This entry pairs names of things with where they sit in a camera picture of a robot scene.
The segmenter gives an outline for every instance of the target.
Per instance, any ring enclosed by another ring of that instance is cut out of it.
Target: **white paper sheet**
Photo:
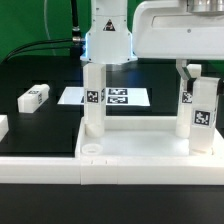
[[[83,105],[84,88],[66,87],[58,104]],[[150,106],[145,88],[106,88],[106,105]]]

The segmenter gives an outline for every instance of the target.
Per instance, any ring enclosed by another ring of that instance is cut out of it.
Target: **green wall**
[[[84,34],[90,28],[91,0],[77,0],[79,23]],[[128,1],[128,26],[141,0]],[[72,18],[70,0],[48,0],[48,29],[51,39],[71,37]],[[46,40],[44,27],[44,0],[0,0],[0,60],[11,50],[23,44]],[[33,54],[52,54],[41,51]],[[68,54],[57,50],[57,55]]]

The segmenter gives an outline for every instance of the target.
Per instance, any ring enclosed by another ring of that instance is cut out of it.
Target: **white tray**
[[[0,183],[224,185],[224,140],[215,132],[213,156],[188,156],[175,137],[175,117],[106,117],[101,139],[80,124],[75,158],[0,157]],[[83,154],[86,144],[102,151]]]
[[[218,131],[214,155],[189,156],[188,140],[175,136],[175,124],[176,117],[106,117],[105,135],[94,139],[85,135],[82,120],[75,151],[81,184],[224,184]]]

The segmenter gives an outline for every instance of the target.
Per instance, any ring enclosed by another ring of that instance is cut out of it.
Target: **white post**
[[[190,64],[187,66],[192,78],[201,76],[201,65]],[[176,123],[176,136],[189,138],[191,125],[192,94],[184,90],[184,80],[181,78],[180,94]]]
[[[101,137],[104,134],[106,115],[106,66],[87,64],[83,68],[83,76],[86,135],[95,138]]]
[[[190,155],[211,155],[218,107],[218,78],[200,77],[194,82]]]

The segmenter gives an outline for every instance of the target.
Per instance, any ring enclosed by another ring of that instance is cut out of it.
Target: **black table surface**
[[[18,113],[17,98],[43,83],[51,88],[49,100],[34,114]],[[176,115],[178,83],[173,61],[108,72],[107,86],[147,88],[152,106],[108,107],[107,114]],[[82,84],[82,67],[68,57],[23,56],[0,66],[0,114],[8,115],[10,128],[0,155],[73,157],[83,106],[57,102],[66,86]],[[224,186],[0,185],[2,224],[219,224],[223,209]]]
[[[0,143],[4,156],[74,156],[83,106],[58,105],[65,87],[83,86],[82,66],[69,57],[21,56],[0,66],[0,114],[9,132]],[[150,107],[108,106],[107,115],[176,115],[179,75],[174,61],[143,61],[107,72],[108,87],[146,88]],[[49,99],[33,114],[18,112],[17,98],[33,85],[48,84]]]

